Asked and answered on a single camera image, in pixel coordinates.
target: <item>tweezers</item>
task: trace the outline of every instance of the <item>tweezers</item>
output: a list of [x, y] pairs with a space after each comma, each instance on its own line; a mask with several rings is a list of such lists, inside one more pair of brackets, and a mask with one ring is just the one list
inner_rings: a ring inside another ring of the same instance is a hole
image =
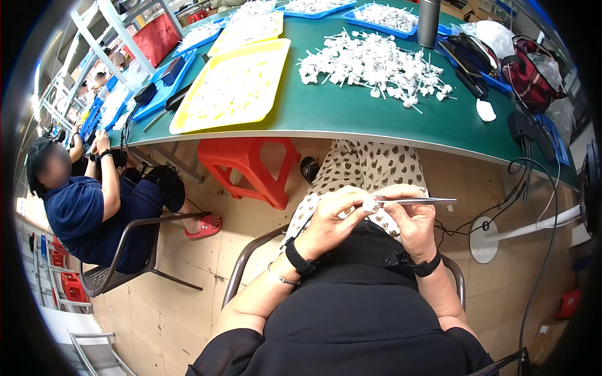
[[382, 206], [385, 202], [396, 202], [400, 205], [426, 204], [447, 205], [456, 203], [456, 199], [438, 199], [437, 197], [404, 197], [403, 199], [389, 199], [385, 196], [373, 196], [374, 201]]

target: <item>floor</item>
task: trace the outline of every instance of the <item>floor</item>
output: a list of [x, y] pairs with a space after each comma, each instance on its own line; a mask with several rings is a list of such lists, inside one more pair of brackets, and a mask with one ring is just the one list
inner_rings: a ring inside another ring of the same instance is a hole
[[[322, 160], [331, 140], [297, 138], [293, 143], [302, 156]], [[190, 159], [194, 142], [181, 143], [178, 154]], [[278, 171], [280, 146], [270, 144], [262, 160], [270, 171]], [[506, 186], [516, 176], [505, 167], [430, 150], [418, 150], [424, 177], [432, 196], [454, 197], [452, 208], [439, 209], [437, 219], [455, 229], [484, 209], [504, 198]], [[160, 161], [160, 156], [153, 155]], [[234, 182], [241, 180], [237, 171]], [[233, 199], [212, 176], [203, 184], [184, 176], [189, 198], [203, 210], [221, 215], [223, 231], [196, 242], [188, 241], [183, 227], [168, 224], [161, 228], [158, 269], [202, 286], [203, 291], [181, 286], [147, 273], [107, 294], [92, 299], [94, 317], [106, 331], [116, 333], [116, 350], [138, 375], [183, 375], [211, 337], [217, 322], [232, 269], [240, 251], [251, 240], [289, 222], [308, 184], [293, 168], [286, 191], [289, 205], [283, 211], [254, 199]], [[559, 190], [560, 209], [572, 207], [573, 195]], [[549, 184], [530, 193], [526, 205], [517, 202], [496, 219], [502, 232], [535, 222], [549, 199]], [[550, 208], [545, 217], [551, 215]], [[533, 302], [525, 331], [529, 345], [539, 328], [555, 313], [560, 293], [572, 284], [568, 246], [571, 225], [558, 230], [548, 267]], [[500, 243], [496, 257], [488, 264], [477, 263], [470, 255], [468, 237], [445, 237], [441, 251], [458, 263], [466, 278], [468, 323], [493, 359], [518, 348], [518, 333], [531, 288], [549, 244], [551, 230], [542, 230]], [[435, 231], [437, 241], [441, 232]], [[242, 284], [257, 276], [279, 253], [281, 236], [263, 245], [250, 258]], [[504, 374], [512, 373], [506, 369]]]

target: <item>woman's left hand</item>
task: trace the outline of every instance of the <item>woman's left hand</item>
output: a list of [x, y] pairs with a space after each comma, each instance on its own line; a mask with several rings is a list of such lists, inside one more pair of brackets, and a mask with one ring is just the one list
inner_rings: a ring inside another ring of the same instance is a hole
[[[345, 186], [334, 193], [322, 195], [309, 227], [295, 240], [297, 252], [306, 260], [317, 260], [345, 240], [355, 226], [372, 212], [362, 209], [361, 204], [371, 195], [359, 188]], [[338, 215], [348, 212], [345, 219]]]

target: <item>sandal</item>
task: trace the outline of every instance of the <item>sandal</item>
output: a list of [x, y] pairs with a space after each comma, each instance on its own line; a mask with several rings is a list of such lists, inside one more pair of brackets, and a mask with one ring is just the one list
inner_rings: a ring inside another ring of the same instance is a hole
[[200, 218], [200, 231], [197, 233], [190, 233], [188, 230], [184, 230], [184, 234], [189, 240], [198, 240], [206, 238], [211, 235], [215, 235], [222, 229], [222, 218], [214, 217], [209, 214]]

